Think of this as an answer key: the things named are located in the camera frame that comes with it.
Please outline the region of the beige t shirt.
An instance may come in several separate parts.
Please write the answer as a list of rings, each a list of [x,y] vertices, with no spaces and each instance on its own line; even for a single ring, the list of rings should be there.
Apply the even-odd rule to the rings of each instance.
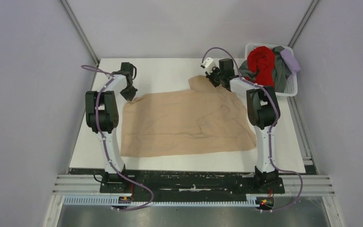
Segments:
[[[204,76],[190,88],[134,98],[123,108],[121,154],[159,157],[252,150],[256,135],[238,96]]]

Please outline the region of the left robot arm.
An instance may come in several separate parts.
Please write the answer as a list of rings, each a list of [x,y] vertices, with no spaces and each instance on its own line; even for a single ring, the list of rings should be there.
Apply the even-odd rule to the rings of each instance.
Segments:
[[[121,63],[120,70],[111,73],[89,65],[82,65],[81,68],[108,77],[108,81],[100,89],[87,91],[85,94],[86,123],[96,134],[106,158],[101,184],[111,184],[117,192],[125,192],[130,184],[136,182],[127,177],[117,140],[117,127],[120,122],[117,96],[120,95],[128,102],[134,99],[138,91],[133,86],[137,68],[130,62]]]

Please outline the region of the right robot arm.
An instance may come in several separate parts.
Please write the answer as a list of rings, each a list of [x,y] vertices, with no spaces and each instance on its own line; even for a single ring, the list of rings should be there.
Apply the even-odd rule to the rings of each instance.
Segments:
[[[274,136],[281,113],[274,88],[241,79],[235,74],[233,59],[221,59],[216,64],[214,59],[206,58],[200,66],[213,86],[222,86],[245,97],[248,119],[254,126],[257,141],[254,187],[260,193],[268,192],[279,178],[274,167]]]

